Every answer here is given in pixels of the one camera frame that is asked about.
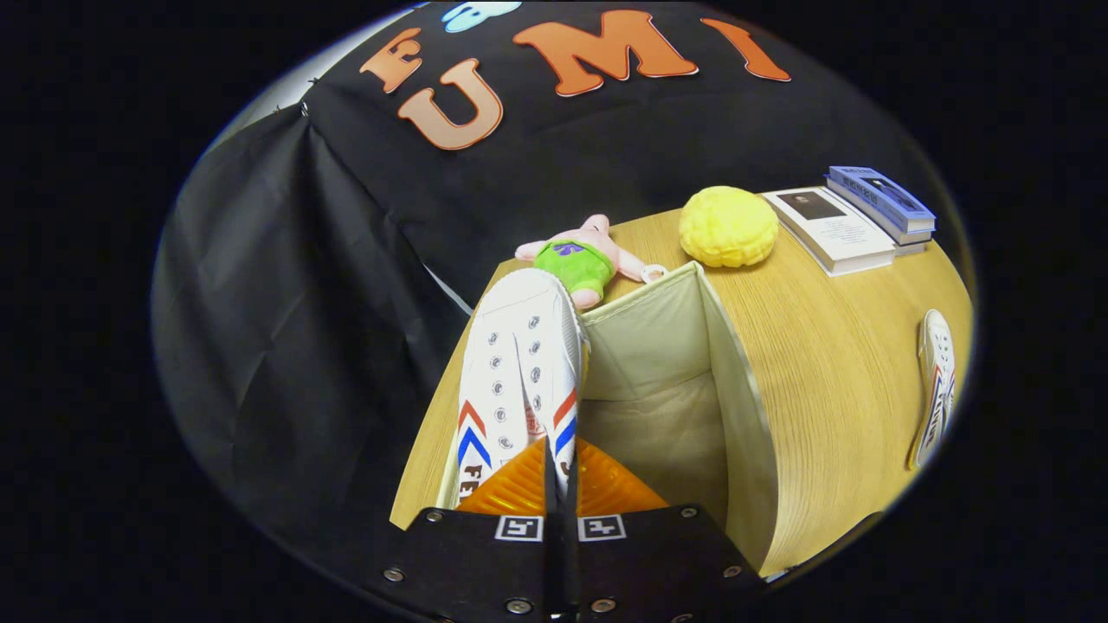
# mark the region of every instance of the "black cloth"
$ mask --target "black cloth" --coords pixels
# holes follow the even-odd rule
[[[473,306],[519,244],[589,214],[620,223],[712,185],[821,185],[831,165],[900,182],[936,212],[944,246],[954,218],[934,167],[885,112],[752,24],[691,3],[527,2],[448,33],[441,18],[456,4],[389,25],[320,76],[305,110],[207,153],[155,268],[157,366],[188,447],[254,521],[351,573],[398,530],[392,497],[466,321],[428,268]],[[546,21],[599,34],[614,8],[649,12],[699,72],[645,78],[633,53],[628,80],[601,73],[597,91],[563,98],[541,54],[512,42]],[[700,18],[750,31],[791,81],[746,71]],[[387,94],[359,69],[408,28],[421,29],[422,67]],[[440,150],[397,110],[431,86],[449,119],[469,121],[473,106],[439,83],[469,58],[504,116],[473,146]]]

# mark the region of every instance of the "light blue cutout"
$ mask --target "light blue cutout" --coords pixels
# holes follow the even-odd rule
[[[503,16],[520,8],[523,2],[465,2],[442,16],[447,32],[469,30],[489,18]]]

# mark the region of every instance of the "orange letter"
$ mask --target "orange letter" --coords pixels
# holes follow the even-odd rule
[[[423,89],[397,111],[400,119],[410,120],[428,141],[441,150],[464,150],[484,139],[500,125],[504,106],[500,98],[478,75],[478,60],[468,59],[447,70],[439,82],[456,84],[478,110],[473,121],[455,125],[434,103],[434,89]]]
[[[373,54],[365,64],[361,65],[361,70],[358,73],[365,73],[367,71],[373,72],[375,75],[384,81],[384,92],[391,93],[400,86],[408,76],[412,74],[419,65],[423,64],[423,59],[416,59],[414,61],[406,61],[404,57],[410,57],[416,52],[419,52],[419,41],[410,41],[412,37],[419,34],[418,28],[409,28],[408,30],[401,32],[393,39],[389,41],[389,44]],[[396,48],[396,52],[390,52],[392,48]]]
[[[546,22],[520,32],[512,41],[538,50],[561,81],[554,91],[565,98],[587,93],[604,84],[604,78],[586,72],[581,61],[616,80],[627,80],[630,75],[629,50],[638,57],[638,73],[647,78],[696,73],[696,64],[674,50],[654,28],[652,19],[650,13],[643,11],[606,11],[601,16],[599,37]]]
[[[792,78],[784,72],[781,68],[773,64],[773,61],[762,52],[762,49],[755,43],[753,39],[750,39],[750,33],[742,30],[737,25],[731,25],[729,23],[721,22],[719,20],[711,20],[708,18],[700,18],[700,21],[715,28],[716,30],[724,33],[724,37],[735,45],[735,49],[742,54],[742,58],[747,60],[747,71],[757,75],[758,78],[766,78],[769,80],[780,80],[781,82],[789,82]]]

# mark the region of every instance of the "stack of books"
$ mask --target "stack of books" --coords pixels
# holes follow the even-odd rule
[[[935,232],[935,215],[920,200],[876,171],[832,166],[828,188],[849,201],[892,238],[895,255],[924,249]]]

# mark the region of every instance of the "pink plush toy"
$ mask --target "pink plush toy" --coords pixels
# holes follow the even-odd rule
[[[646,265],[608,236],[608,217],[594,214],[579,229],[570,229],[547,241],[535,241],[515,249],[516,259],[534,262],[565,284],[577,309],[594,307],[604,298],[604,286],[618,270],[643,280]]]

